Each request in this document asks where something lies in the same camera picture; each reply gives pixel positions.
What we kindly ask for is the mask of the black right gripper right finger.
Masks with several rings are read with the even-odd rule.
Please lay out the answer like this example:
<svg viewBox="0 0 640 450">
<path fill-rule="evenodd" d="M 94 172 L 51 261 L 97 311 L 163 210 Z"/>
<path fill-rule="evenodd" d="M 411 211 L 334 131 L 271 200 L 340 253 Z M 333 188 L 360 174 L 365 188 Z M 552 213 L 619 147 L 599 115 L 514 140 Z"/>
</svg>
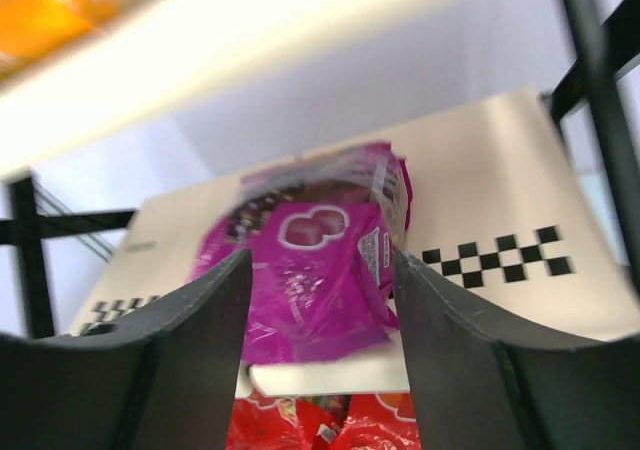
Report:
<svg viewBox="0 0 640 450">
<path fill-rule="evenodd" d="M 426 449 L 635 449 L 639 339 L 610 343 L 522 318 L 394 258 L 394 299 Z"/>
</svg>

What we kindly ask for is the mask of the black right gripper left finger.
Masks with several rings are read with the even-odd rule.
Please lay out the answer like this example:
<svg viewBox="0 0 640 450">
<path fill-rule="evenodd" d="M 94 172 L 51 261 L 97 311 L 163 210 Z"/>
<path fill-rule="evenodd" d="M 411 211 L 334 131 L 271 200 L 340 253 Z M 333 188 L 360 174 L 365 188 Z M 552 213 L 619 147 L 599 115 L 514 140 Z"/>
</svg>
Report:
<svg viewBox="0 0 640 450">
<path fill-rule="evenodd" d="M 223 448 L 251 281 L 241 250 L 85 335 L 3 335 L 2 447 Z"/>
</svg>

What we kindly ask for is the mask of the red fruit gummy bag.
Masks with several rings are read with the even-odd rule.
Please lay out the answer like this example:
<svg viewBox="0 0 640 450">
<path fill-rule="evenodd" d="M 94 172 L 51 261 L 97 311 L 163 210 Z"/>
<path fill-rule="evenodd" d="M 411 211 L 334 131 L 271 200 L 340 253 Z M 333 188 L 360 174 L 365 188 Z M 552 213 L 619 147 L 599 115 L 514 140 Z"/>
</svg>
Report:
<svg viewBox="0 0 640 450">
<path fill-rule="evenodd" d="M 421 449 L 409 393 L 355 394 L 332 449 Z"/>
<path fill-rule="evenodd" d="M 266 397 L 234 402 L 228 449 L 328 449 L 347 417 L 347 395 Z"/>
</svg>

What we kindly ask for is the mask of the purple grape gummy bag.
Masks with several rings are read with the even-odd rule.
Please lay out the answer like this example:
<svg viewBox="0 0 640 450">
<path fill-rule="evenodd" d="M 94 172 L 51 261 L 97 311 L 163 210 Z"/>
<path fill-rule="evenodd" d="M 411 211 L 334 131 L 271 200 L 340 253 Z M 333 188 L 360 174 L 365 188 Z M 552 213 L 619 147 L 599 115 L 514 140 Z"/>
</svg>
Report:
<svg viewBox="0 0 640 450">
<path fill-rule="evenodd" d="M 243 362 L 328 362 L 386 343 L 398 326 L 388 300 L 411 201 L 406 162 L 387 141 L 243 177 L 192 271 L 199 278 L 250 251 Z"/>
</svg>

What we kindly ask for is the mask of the orange mango gummy bag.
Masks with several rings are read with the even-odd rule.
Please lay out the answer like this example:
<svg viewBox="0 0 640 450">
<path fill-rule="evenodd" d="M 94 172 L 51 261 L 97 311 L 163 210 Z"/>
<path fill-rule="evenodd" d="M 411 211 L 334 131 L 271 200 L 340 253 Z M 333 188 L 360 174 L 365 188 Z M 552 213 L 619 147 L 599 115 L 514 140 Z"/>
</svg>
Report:
<svg viewBox="0 0 640 450">
<path fill-rule="evenodd" d="M 144 0 L 1 0 L 1 79 L 59 51 Z"/>
</svg>

